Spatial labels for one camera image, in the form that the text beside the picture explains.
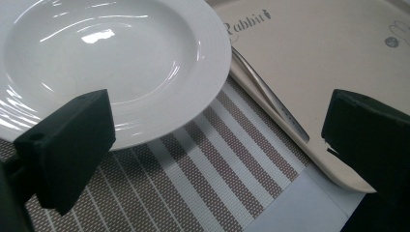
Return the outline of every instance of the woven placemat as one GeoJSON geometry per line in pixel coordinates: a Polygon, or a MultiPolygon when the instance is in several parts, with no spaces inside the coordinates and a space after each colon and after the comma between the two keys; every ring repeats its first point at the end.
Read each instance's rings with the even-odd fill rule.
{"type": "MultiPolygon", "coordinates": [[[[0,141],[3,160],[15,152],[0,141]]],[[[65,216],[26,207],[36,231],[242,231],[310,159],[230,77],[195,119],[108,153],[65,216]]]]}

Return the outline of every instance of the white plate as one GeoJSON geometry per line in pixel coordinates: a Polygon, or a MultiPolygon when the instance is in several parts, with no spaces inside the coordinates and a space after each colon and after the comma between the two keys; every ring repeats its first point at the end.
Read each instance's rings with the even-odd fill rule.
{"type": "Polygon", "coordinates": [[[112,149],[144,143],[199,114],[230,67],[226,30],[202,0],[3,0],[0,21],[0,136],[8,141],[106,88],[112,149]]]}

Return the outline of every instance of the rabbit logo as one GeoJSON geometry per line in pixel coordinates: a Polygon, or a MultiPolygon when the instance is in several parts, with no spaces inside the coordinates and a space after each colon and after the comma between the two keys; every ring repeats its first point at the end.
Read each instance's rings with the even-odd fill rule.
{"type": "MultiPolygon", "coordinates": [[[[399,37],[403,41],[410,45],[410,26],[401,21],[395,21],[389,26],[390,31],[399,37]]],[[[385,43],[389,47],[398,47],[399,41],[395,37],[389,37],[385,40],[385,43]]]]}
{"type": "Polygon", "coordinates": [[[229,34],[229,39],[234,44],[239,39],[239,33],[248,30],[251,27],[258,26],[261,23],[271,20],[271,14],[267,10],[262,10],[256,14],[242,17],[234,23],[225,22],[226,31],[229,34]]]}

